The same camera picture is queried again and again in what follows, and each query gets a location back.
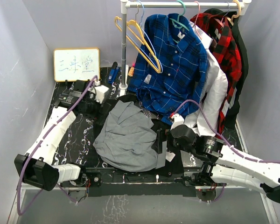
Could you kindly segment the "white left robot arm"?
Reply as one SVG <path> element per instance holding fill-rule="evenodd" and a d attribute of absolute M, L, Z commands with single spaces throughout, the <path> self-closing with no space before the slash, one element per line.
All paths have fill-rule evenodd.
<path fill-rule="evenodd" d="M 19 175 L 18 189 L 23 183 L 45 191 L 51 191 L 63 182 L 76 186 L 86 184 L 88 178 L 83 165 L 53 165 L 53 157 L 77 116 L 96 118 L 108 92 L 107 86 L 93 79 L 89 82 L 77 80 L 73 89 L 60 94 L 39 137 L 25 154 L 18 154 L 14 160 Z"/>

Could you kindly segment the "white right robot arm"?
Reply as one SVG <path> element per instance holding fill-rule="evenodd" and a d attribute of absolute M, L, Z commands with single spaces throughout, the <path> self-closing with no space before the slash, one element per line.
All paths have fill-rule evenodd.
<path fill-rule="evenodd" d="M 153 128 L 153 149 L 160 153 L 170 141 L 174 149 L 189 152 L 203 163 L 198 172 L 184 172 L 175 178 L 185 186 L 232 184 L 255 190 L 280 204 L 280 162 L 264 161 L 240 152 L 226 141 L 212 136 L 199 136 L 186 125 L 171 130 Z"/>

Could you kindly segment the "grey shirt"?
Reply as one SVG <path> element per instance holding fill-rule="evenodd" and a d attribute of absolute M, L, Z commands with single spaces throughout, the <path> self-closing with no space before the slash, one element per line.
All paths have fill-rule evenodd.
<path fill-rule="evenodd" d="M 128 172 L 145 172 L 166 164 L 166 153 L 153 149 L 153 122 L 133 102 L 118 101 L 109 112 L 93 146 L 109 165 Z"/>

